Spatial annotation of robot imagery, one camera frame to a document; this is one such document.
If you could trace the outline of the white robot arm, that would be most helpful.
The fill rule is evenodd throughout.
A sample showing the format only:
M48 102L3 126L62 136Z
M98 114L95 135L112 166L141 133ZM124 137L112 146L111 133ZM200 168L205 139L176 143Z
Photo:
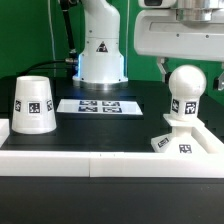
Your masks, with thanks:
M88 88L125 84L119 51L120 14L107 0L81 0L85 47L73 80ZM160 67L168 58L224 63L224 0L138 0L134 49L155 56Z

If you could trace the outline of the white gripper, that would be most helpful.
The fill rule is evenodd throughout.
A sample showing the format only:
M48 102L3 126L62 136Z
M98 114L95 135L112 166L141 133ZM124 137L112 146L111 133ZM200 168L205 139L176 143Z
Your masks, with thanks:
M157 56L162 81L170 77L167 58L224 61L224 10L217 10L208 22L180 22L175 10L142 10L136 18L134 48L139 55ZM224 90L222 73L213 89Z

